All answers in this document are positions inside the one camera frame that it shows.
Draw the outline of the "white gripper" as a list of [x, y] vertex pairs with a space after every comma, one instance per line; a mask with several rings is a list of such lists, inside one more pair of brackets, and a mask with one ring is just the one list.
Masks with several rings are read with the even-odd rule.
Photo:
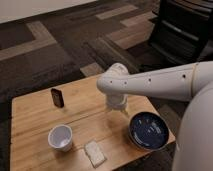
[[125, 94], [108, 94], [106, 96], [106, 105], [113, 110], [122, 110], [122, 113], [129, 116], [125, 109], [127, 105], [127, 96]]

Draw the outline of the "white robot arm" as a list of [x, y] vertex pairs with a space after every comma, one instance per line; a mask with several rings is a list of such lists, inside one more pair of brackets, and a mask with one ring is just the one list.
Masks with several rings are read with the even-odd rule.
[[213, 61], [137, 74], [115, 63], [97, 79], [97, 88], [114, 109], [125, 106], [129, 94], [187, 101], [172, 171], [213, 171]]

